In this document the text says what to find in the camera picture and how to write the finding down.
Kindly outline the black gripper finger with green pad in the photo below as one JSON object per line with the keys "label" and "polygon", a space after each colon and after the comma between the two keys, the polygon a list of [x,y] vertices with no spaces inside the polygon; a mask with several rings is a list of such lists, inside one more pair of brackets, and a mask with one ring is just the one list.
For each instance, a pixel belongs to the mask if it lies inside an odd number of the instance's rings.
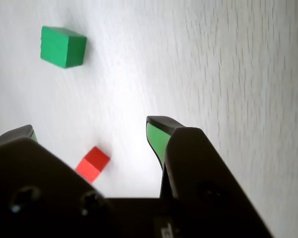
{"label": "black gripper finger with green pad", "polygon": [[121,238],[108,201],[34,139],[0,136],[0,238]]}
{"label": "black gripper finger with green pad", "polygon": [[179,203],[187,238],[269,238],[271,233],[204,132],[167,116],[148,116],[148,143],[163,183]]}

